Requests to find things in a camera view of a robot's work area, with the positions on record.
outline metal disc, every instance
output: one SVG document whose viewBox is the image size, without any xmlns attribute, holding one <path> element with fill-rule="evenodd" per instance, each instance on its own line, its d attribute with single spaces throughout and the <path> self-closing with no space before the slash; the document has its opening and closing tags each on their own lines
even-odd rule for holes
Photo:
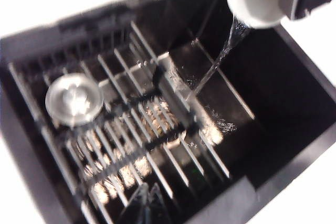
<svg viewBox="0 0 336 224">
<path fill-rule="evenodd" d="M 98 84 L 83 73 L 71 73 L 56 79 L 46 95 L 46 109 L 52 119 L 67 126 L 91 122 L 103 106 Z"/>
</svg>

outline water splash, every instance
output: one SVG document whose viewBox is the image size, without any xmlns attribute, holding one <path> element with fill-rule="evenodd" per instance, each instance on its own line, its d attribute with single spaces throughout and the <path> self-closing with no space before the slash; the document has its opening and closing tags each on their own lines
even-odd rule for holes
<svg viewBox="0 0 336 224">
<path fill-rule="evenodd" d="M 221 65 L 225 56 L 227 56 L 229 52 L 249 34 L 250 31 L 251 28 L 249 26 L 239 21 L 235 16 L 233 17 L 233 22 L 230 29 L 228 40 L 224 43 L 224 47 L 222 48 L 221 52 L 219 53 L 217 59 L 215 60 L 211 68 L 201 79 L 197 87 L 188 95 L 187 100 L 189 99 L 191 94 L 197 95 L 203 89 L 204 85 L 214 74 L 214 72 L 216 72 L 217 68 Z"/>
</svg>

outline dish rack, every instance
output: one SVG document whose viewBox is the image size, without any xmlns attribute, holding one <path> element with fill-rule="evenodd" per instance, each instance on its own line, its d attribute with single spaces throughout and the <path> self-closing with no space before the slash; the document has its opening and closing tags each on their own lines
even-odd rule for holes
<svg viewBox="0 0 336 224">
<path fill-rule="evenodd" d="M 8 67 L 88 223 L 115 223 L 144 182 L 158 183 L 171 219 L 183 222 L 228 184 L 193 108 L 133 21 Z M 49 117 L 44 99 L 74 72 L 99 84 L 104 106 L 71 128 Z"/>
</svg>

